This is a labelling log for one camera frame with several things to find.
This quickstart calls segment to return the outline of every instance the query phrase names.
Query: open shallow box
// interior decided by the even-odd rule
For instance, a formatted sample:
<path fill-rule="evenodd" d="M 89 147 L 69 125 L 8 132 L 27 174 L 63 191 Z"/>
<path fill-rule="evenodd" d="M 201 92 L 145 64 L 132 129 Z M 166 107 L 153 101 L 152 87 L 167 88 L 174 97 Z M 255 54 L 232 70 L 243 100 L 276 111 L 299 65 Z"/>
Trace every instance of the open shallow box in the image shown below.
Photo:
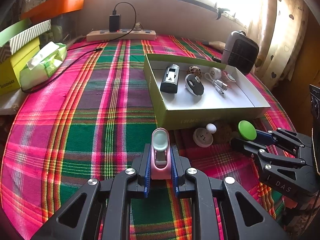
<path fill-rule="evenodd" d="M 180 67 L 177 94 L 160 91 L 165 69 L 171 64 Z M 204 86 L 201 97 L 192 95 L 185 88 L 184 80 L 190 66 L 201 69 L 201 82 Z M 204 74 L 212 67 L 224 69 L 236 80 L 236 83 L 228 83 L 228 90 L 224 95 L 219 94 L 204 78 Z M 262 117 L 270 108 L 255 86 L 239 70 L 229 65 L 182 56 L 146 54 L 144 73 L 158 126 L 167 130 L 202 126 L 218 119 L 254 119 Z"/>

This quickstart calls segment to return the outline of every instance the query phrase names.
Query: green lid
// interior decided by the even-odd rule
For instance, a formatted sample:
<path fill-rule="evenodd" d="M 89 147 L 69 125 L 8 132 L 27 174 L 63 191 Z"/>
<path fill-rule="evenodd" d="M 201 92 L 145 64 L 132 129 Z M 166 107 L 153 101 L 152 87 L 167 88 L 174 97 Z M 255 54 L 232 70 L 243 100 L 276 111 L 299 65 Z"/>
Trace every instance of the green lid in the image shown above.
<path fill-rule="evenodd" d="M 238 130 L 241 136 L 246 140 L 253 141 L 257 137 L 256 129 L 248 121 L 240 121 L 238 124 Z"/>

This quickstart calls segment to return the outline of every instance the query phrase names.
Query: orange plastic basket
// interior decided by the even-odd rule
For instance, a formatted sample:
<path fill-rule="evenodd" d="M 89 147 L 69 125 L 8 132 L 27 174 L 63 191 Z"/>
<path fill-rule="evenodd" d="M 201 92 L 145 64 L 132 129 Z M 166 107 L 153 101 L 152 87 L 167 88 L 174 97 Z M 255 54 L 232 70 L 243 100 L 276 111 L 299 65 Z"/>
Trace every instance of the orange plastic basket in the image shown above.
<path fill-rule="evenodd" d="M 33 24 L 52 19 L 60 14 L 81 10 L 84 0 L 48 0 L 21 15 L 21 20 L 30 18 Z"/>

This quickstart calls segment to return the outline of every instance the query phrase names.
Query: yellow box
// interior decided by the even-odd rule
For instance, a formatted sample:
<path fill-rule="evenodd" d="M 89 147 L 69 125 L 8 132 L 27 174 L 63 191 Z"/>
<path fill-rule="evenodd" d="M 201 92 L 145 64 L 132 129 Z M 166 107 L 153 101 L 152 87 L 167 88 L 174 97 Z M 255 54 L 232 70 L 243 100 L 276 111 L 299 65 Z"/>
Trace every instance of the yellow box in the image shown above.
<path fill-rule="evenodd" d="M 40 50 L 39 38 L 35 38 L 0 64 L 0 95 L 20 88 L 20 71 Z"/>

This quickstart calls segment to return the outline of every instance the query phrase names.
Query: table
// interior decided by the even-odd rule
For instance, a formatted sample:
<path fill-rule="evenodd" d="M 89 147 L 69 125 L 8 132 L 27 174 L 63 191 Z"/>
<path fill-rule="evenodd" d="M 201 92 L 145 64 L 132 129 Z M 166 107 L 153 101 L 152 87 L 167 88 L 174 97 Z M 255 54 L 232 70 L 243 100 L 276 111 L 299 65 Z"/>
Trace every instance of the table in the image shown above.
<path fill-rule="evenodd" d="M 156 120 L 143 73 L 145 53 L 207 60 L 212 55 L 221 57 L 200 42 L 174 36 L 100 45 L 106 46 L 103 51 L 87 54 L 55 82 L 29 95 L 12 126 L 3 158 L 1 203 L 25 239 L 89 178 L 115 176 L 130 167 L 150 142 Z M 70 51 L 57 74 L 100 45 Z M 252 121 L 255 127 L 294 130 L 267 88 L 253 75 L 247 77 L 271 106 L 264 118 Z M 171 132 L 180 154 L 193 156 L 191 164 L 209 176 L 233 176 L 276 218 L 283 202 L 258 182 L 253 161 L 232 151 L 228 143 L 199 148 L 191 139 L 192 132 Z M 285 154 L 276 148 L 271 152 Z M 191 239 L 190 200 L 176 199 L 171 187 L 170 181 L 159 181 L 147 199 L 132 200 L 130 239 Z"/>

